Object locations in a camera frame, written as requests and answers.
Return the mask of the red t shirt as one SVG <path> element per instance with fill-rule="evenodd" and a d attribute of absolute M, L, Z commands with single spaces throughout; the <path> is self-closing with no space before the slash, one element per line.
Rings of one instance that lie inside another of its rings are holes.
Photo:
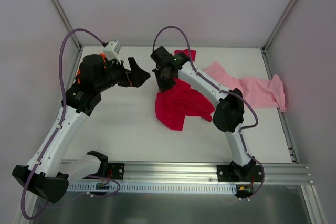
<path fill-rule="evenodd" d="M 187 116 L 212 121 L 214 106 L 197 90 L 179 79 L 165 92 L 158 92 L 155 99 L 155 116 L 167 128 L 182 131 Z"/>

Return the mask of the pink t shirt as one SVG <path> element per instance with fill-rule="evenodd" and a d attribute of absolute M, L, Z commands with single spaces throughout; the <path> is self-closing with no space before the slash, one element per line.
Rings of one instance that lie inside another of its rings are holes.
<path fill-rule="evenodd" d="M 255 77 L 239 79 L 229 75 L 218 62 L 212 63 L 203 71 L 231 90 L 238 88 L 253 108 L 279 108 L 281 112 L 287 111 L 283 82 L 276 74 L 271 80 Z"/>

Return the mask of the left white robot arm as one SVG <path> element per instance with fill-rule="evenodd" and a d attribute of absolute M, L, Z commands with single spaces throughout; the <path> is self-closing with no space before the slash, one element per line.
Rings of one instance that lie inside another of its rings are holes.
<path fill-rule="evenodd" d="M 67 165 L 61 162 L 77 131 L 101 101 L 102 92 L 115 85 L 138 88 L 150 77 L 133 57 L 128 62 L 130 69 L 116 59 L 108 60 L 104 54 L 83 58 L 46 139 L 26 165 L 16 165 L 12 172 L 29 192 L 57 203 L 76 181 L 90 175 L 96 178 L 109 175 L 108 157 L 97 151 L 89 151 L 82 159 Z"/>

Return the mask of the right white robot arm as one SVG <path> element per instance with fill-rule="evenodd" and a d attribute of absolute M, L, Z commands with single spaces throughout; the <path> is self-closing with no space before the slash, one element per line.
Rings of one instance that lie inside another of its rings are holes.
<path fill-rule="evenodd" d="M 214 108 L 212 122 L 225 134 L 232 153 L 232 161 L 223 171 L 230 179 L 246 180 L 252 173 L 257 161 L 251 155 L 244 140 L 243 124 L 245 108 L 251 105 L 243 98 L 238 88 L 229 89 L 200 70 L 185 53 L 169 53 L 163 46 L 154 49 L 150 55 L 155 62 L 153 70 L 159 91 L 166 93 L 176 85 L 176 80 L 184 81 L 201 95 Z"/>

